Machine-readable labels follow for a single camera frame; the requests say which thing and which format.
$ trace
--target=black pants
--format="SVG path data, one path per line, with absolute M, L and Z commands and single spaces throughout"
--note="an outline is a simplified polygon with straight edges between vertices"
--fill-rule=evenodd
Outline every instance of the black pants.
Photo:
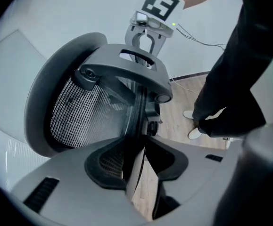
M 239 137 L 265 124 L 249 90 L 273 58 L 273 33 L 267 21 L 245 5 L 195 102 L 194 121 L 210 137 Z M 205 120 L 223 108 L 218 118 Z

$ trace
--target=white cable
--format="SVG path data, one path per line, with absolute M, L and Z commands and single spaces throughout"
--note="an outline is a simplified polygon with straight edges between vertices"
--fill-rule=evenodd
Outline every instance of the white cable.
M 185 88 L 185 87 L 183 87 L 182 85 L 180 85 L 180 84 L 178 84 L 175 80 L 173 80 L 173 79 L 171 79 L 175 84 L 177 84 L 178 86 L 180 86 L 181 88 L 183 88 L 183 89 L 185 89 L 185 90 L 188 90 L 188 91 L 191 91 L 191 92 L 193 92 L 194 94 L 196 94 L 196 95 L 199 95 L 199 94 L 197 94 L 195 91 L 193 91 L 193 90 L 191 90 L 191 89 L 187 89 L 187 88 Z

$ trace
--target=wooden floor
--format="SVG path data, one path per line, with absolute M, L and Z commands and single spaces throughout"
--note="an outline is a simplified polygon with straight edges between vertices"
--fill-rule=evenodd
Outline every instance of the wooden floor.
M 194 129 L 193 121 L 183 116 L 186 110 L 194 109 L 194 102 L 205 83 L 205 75 L 187 78 L 177 81 L 185 90 L 174 82 L 171 82 L 173 99 L 171 102 L 160 106 L 161 120 L 158 134 L 166 139 L 187 143 L 191 145 L 204 146 L 216 149 L 225 149 L 225 140 L 222 138 L 210 138 L 202 135 L 195 140 L 188 139 L 188 133 Z M 148 220 L 152 221 L 152 211 L 155 205 L 158 178 L 148 161 L 144 162 L 143 172 L 137 186 L 132 203 L 135 208 Z

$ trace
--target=white sneaker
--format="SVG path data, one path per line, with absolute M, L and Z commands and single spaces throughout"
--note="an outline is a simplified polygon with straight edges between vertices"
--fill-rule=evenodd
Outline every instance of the white sneaker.
M 195 128 L 193 131 L 191 131 L 188 135 L 188 138 L 190 140 L 194 140 L 197 139 L 198 137 L 200 137 L 202 135 L 202 133 L 198 130 L 198 128 Z
M 193 119 L 193 111 L 185 111 L 183 112 L 183 116 L 189 119 Z

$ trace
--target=mesh backrest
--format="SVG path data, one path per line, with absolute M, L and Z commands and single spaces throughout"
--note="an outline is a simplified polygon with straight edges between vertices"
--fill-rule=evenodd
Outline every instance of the mesh backrest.
M 131 89 L 132 81 L 119 78 Z M 78 148 L 122 136 L 127 126 L 128 106 L 95 86 L 86 91 L 69 79 L 54 106 L 50 132 L 61 144 Z

